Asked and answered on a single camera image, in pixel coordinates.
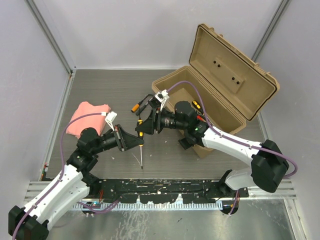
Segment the tan plastic tool case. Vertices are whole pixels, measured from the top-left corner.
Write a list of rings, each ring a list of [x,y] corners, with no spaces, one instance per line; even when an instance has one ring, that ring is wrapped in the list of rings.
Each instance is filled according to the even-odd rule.
[[[179,101],[197,101],[217,128],[234,135],[259,114],[280,85],[223,35],[202,23],[188,65],[153,81],[151,88],[155,93],[172,88],[165,105],[169,111]]]

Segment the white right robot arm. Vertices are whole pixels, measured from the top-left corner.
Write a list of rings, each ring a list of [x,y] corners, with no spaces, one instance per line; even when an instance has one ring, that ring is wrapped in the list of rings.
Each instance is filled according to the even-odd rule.
[[[153,108],[148,118],[135,128],[147,135],[160,133],[163,129],[183,131],[183,138],[178,142],[184,149],[198,145],[226,153],[248,165],[246,169],[228,170],[220,179],[219,191],[225,197],[254,186],[274,193],[289,169],[275,142],[268,139],[263,143],[249,141],[223,132],[206,122],[187,101],[176,103],[173,112]]]

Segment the red handled screwdriver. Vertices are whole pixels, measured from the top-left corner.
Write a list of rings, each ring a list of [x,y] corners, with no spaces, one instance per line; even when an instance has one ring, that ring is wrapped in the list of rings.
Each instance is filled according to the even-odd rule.
[[[203,122],[206,121],[206,119],[205,119],[203,116],[201,116],[201,115],[198,115],[198,116],[197,116],[197,119],[198,119],[199,121],[203,121]]]

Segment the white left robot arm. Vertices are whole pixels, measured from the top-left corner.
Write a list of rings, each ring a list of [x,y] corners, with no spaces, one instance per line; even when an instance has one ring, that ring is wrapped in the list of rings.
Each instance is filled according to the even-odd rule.
[[[58,175],[34,199],[23,207],[15,205],[8,213],[8,233],[14,240],[45,240],[57,221],[77,202],[100,193],[99,179],[90,171],[98,154],[113,148],[121,152],[144,144],[139,135],[127,133],[117,124],[102,136],[85,128],[76,150]]]

